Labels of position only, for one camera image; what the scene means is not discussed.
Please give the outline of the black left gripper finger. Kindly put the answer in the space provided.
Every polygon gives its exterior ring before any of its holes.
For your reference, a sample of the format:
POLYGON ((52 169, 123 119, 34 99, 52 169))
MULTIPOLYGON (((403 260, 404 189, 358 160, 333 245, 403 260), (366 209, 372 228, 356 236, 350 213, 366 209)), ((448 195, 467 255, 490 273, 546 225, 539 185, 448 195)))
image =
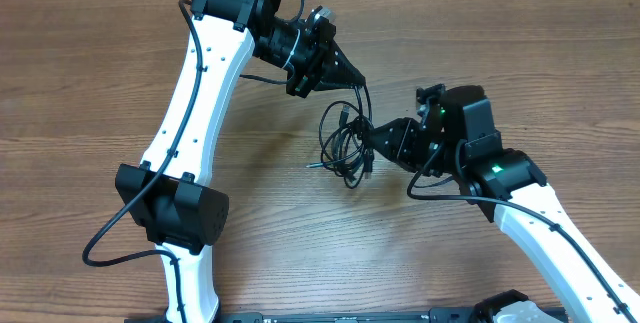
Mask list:
POLYGON ((335 82, 318 82, 313 88, 313 91, 329 91, 329 90, 338 90, 338 89, 346 89, 353 90, 354 88, 359 88, 358 84, 351 83, 335 83, 335 82))
POLYGON ((332 86, 364 86, 364 75, 347 59, 335 41, 330 48, 321 67, 320 81, 332 86))

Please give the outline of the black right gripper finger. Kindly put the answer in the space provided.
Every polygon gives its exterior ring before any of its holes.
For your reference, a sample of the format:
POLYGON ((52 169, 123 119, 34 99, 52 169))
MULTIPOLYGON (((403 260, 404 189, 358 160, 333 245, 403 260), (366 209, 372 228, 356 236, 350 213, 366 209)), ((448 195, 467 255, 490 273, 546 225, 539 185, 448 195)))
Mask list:
POLYGON ((403 159, 401 158, 400 144, 390 142, 382 142, 380 144, 375 143, 372 145, 372 149, 381 154, 386 160, 398 166, 404 163, 403 159))
POLYGON ((412 118, 397 118, 382 126, 370 129, 367 142, 370 144, 400 144, 412 118))

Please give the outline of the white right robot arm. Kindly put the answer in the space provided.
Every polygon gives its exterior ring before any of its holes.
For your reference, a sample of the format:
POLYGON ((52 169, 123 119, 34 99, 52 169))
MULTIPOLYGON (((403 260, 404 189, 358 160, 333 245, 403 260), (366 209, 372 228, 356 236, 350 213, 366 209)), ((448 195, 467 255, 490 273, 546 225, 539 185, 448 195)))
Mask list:
POLYGON ((524 152, 506 148, 492 106, 478 85, 416 91, 418 116, 367 128, 363 141, 411 173, 416 182, 448 174, 454 201, 478 207, 530 259, 575 322, 636 322, 639 295, 606 263, 572 222, 543 171, 524 152))

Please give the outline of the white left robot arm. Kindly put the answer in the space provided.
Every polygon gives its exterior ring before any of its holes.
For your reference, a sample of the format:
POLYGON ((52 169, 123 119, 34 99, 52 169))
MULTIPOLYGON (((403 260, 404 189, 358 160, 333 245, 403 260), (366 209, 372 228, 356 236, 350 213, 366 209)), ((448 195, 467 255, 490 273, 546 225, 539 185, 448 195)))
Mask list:
POLYGON ((162 124, 115 187, 124 211, 144 228, 166 277, 166 322, 211 322, 219 309, 213 247, 229 210, 210 186, 218 135, 232 92, 251 58, 284 70, 286 92, 356 89, 364 76, 335 42, 330 10, 284 20, 281 0, 189 0, 182 5, 188 50, 162 124))

